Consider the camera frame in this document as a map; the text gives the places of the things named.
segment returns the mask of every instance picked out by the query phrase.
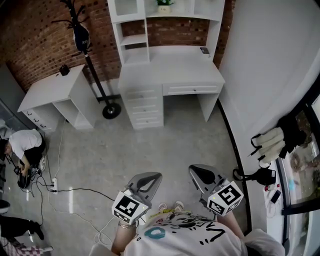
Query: white wall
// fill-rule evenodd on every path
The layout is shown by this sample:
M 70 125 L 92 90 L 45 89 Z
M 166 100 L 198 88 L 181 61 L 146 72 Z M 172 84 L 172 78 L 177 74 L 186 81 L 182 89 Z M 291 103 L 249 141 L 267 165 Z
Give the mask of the white wall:
M 312 0 L 236 1 L 220 66 L 226 83 L 219 99 L 246 174 L 259 168 L 257 158 L 248 157 L 253 151 L 250 138 L 273 127 L 316 79 L 319 28 L 320 9 Z M 276 217 L 270 225 L 261 210 L 262 186 L 248 181 L 247 187 L 252 227 L 271 233 L 282 218 Z M 273 236 L 281 242 L 281 233 Z
M 105 95 L 111 96 L 111 95 L 120 94 L 120 92 L 118 90 L 118 83 L 119 83 L 119 78 L 111 79 L 108 81 L 102 81 L 101 86 L 104 90 Z M 97 98 L 102 97 L 101 92 L 99 91 L 99 88 L 95 82 L 92 83 L 90 86 L 91 86 L 91 89 L 94 93 L 94 96 L 96 96 Z

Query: black pants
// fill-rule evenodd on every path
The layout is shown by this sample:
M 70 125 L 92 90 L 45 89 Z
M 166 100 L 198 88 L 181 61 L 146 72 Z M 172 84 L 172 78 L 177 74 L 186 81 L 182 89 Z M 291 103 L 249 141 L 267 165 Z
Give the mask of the black pants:
M 0 215 L 1 236 L 7 239 L 22 236 L 27 231 L 34 232 L 34 222 Z
M 42 158 L 42 152 L 46 148 L 46 142 L 45 142 L 45 139 L 42 137 L 42 135 L 41 135 L 41 138 L 42 138 L 42 143 L 40 146 L 36 146 L 24 151 L 24 155 L 26 159 L 28 159 L 30 166 L 38 165 L 40 163 L 40 160 Z M 25 164 L 21 160 L 20 160 L 20 164 L 25 166 Z

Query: black shorts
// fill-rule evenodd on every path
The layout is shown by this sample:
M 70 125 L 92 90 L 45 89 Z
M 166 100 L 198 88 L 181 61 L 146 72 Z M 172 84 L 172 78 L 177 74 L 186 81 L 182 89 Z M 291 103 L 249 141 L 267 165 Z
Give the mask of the black shorts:
M 33 148 L 30 148 L 30 149 L 24 151 L 24 155 L 25 155 L 26 159 L 28 159 L 31 166 L 38 165 L 40 163 L 40 160 L 42 158 L 42 153 L 43 153 L 43 151 L 45 151 L 46 141 L 45 141 L 44 137 L 42 137 L 42 135 L 41 135 L 41 138 L 42 138 L 42 143 L 40 146 L 35 146 Z M 20 160 L 20 164 L 25 166 L 25 164 L 21 160 Z

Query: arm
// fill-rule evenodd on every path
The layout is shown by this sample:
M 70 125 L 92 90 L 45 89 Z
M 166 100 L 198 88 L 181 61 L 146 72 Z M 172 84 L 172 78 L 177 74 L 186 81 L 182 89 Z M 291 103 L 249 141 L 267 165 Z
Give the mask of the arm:
M 24 163 L 24 166 L 21 167 L 21 172 L 23 176 L 27 176 L 27 172 L 30 168 L 30 163 L 25 155 L 23 155 L 21 161 Z
M 128 225 L 123 221 L 120 221 L 120 223 L 123 225 Z M 131 242 L 131 240 L 135 237 L 135 235 L 136 235 L 135 224 L 133 227 L 129 227 L 129 228 L 118 226 L 118 229 L 115 234 L 115 239 L 112 244 L 111 252 L 113 252 L 116 255 L 120 255 L 120 253 L 125 251 L 126 246 Z
M 218 218 L 218 222 L 227 226 L 229 229 L 231 229 L 231 231 L 240 239 L 245 238 L 244 233 L 242 233 L 240 226 L 234 216 L 234 214 L 232 212 L 229 212 L 227 215 L 225 216 L 217 216 Z

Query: red brick wall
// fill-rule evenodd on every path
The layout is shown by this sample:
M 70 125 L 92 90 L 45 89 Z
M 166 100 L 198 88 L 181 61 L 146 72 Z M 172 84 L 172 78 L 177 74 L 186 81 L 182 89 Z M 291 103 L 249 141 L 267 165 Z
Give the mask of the red brick wall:
M 225 0 L 225 9 L 214 63 L 220 65 L 232 22 L 235 0 Z M 86 5 L 79 19 L 89 16 L 85 25 L 93 44 L 90 57 L 101 81 L 119 77 L 121 63 L 106 0 L 76 0 L 76 9 Z M 86 64 L 77 53 L 73 30 L 67 23 L 53 20 L 70 19 L 68 8 L 59 0 L 6 1 L 0 9 L 0 62 L 7 62 L 11 72 L 27 91 L 36 81 L 59 71 L 62 64 L 75 67 Z M 149 45 L 205 45 L 208 20 L 189 18 L 148 18 Z M 123 25 L 124 33 L 136 33 L 139 22 Z M 93 81 L 88 68 L 85 74 Z
M 210 21 L 199 18 L 165 17 L 147 18 L 146 23 L 149 46 L 205 46 Z M 123 36 L 144 34 L 144 25 L 143 20 L 122 23 Z
M 91 60 L 101 81 L 119 77 L 121 63 L 105 0 L 76 0 L 76 9 L 86 5 L 79 20 L 90 31 L 93 52 Z M 69 67 L 85 64 L 84 55 L 72 57 L 78 51 L 73 30 L 67 23 L 53 20 L 68 19 L 66 5 L 59 0 L 7 1 L 0 9 L 0 61 L 7 62 L 11 72 L 24 90 L 32 83 L 59 71 L 62 64 Z

